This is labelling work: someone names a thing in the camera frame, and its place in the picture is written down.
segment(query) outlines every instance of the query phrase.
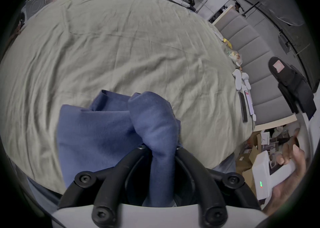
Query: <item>finger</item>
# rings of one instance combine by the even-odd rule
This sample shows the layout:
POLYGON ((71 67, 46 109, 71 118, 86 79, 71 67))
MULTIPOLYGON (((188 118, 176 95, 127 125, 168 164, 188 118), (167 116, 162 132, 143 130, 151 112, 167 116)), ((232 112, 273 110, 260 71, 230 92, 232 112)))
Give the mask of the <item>finger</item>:
POLYGON ((278 154, 275 159, 277 160, 277 162, 278 162, 280 165, 283 165, 283 163, 285 162, 282 154, 278 154))
POLYGON ((283 146, 282 146, 282 156, 283 156, 283 159, 284 159, 284 165, 288 164, 289 161, 290 161, 290 151, 289 151, 289 144, 288 143, 285 143, 283 146))
POLYGON ((302 178, 306 173, 305 153, 297 145, 293 146, 292 157, 296 164, 296 174, 302 178))

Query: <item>screw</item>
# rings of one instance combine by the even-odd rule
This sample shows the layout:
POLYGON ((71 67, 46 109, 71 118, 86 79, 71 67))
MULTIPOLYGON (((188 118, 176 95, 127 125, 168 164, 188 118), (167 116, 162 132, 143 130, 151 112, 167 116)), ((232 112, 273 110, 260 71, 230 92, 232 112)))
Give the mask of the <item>screw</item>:
POLYGON ((229 180, 230 184, 237 184, 239 182, 239 178, 236 176, 231 176, 231 177, 229 177, 228 180, 229 180))
POLYGON ((83 175, 80 177, 80 181, 83 182, 83 183, 87 183, 91 180, 91 177, 87 174, 83 175))
POLYGON ((221 212, 216 212, 216 213, 214 213, 214 217, 215 217, 215 218, 219 218, 219 217, 221 217, 221 215, 222 215, 221 212))
POLYGON ((98 217, 104 218, 106 216, 106 213, 103 213, 102 211, 98 212, 98 217))
POLYGON ((205 219, 213 226, 220 225, 221 222, 225 222, 225 216, 223 215, 223 211, 220 207, 209 209, 205 215, 205 219))

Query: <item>cardboard box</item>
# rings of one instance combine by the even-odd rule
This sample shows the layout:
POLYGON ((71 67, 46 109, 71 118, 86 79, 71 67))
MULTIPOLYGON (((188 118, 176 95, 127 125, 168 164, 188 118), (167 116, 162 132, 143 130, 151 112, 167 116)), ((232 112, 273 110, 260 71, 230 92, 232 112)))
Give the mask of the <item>cardboard box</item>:
POLYGON ((248 169, 247 171, 244 171, 242 173, 242 176, 246 184, 250 187, 250 189, 254 193, 254 196, 257 197, 256 186, 254 185, 254 175, 252 174, 252 168, 248 169))
POLYGON ((242 153, 238 156, 235 162, 235 171, 241 174, 252 167, 252 163, 249 159, 250 153, 242 153))
POLYGON ((255 196, 257 196, 256 193, 256 187, 254 185, 254 176, 252 174, 252 165, 259 153, 261 153, 262 146, 261 146, 261 134, 255 134, 256 139, 253 140, 251 137, 252 144, 257 146, 252 147, 250 153, 242 153, 239 155, 237 161, 235 162, 235 169, 238 174, 241 174, 244 177, 244 180, 246 184, 250 187, 252 192, 255 196))

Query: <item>hand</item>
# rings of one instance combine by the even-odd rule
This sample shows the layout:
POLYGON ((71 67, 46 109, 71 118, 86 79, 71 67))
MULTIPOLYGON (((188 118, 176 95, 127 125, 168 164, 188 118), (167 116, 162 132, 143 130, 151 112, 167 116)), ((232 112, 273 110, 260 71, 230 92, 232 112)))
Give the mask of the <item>hand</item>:
POLYGON ((298 132, 299 130, 296 130, 289 142, 283 145, 282 154, 279 154, 276 159, 279 164, 286 165, 289 163, 290 158, 292 158, 296 165, 296 170, 283 182, 274 186, 271 199, 263 209, 263 212, 267 215, 272 215, 284 202, 286 202, 306 173, 304 151, 295 144, 298 132))

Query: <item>white controller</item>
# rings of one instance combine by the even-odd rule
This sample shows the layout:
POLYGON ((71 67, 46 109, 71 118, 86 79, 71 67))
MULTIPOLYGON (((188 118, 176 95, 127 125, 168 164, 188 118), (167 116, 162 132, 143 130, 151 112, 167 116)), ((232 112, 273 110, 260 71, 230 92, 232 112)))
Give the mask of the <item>white controller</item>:
POLYGON ((290 160, 288 164, 283 165, 273 174, 270 174, 268 152, 265 150, 259 153, 252 166, 257 199, 261 200, 269 197, 272 193, 272 188, 288 178, 295 169, 296 166, 294 162, 290 160))

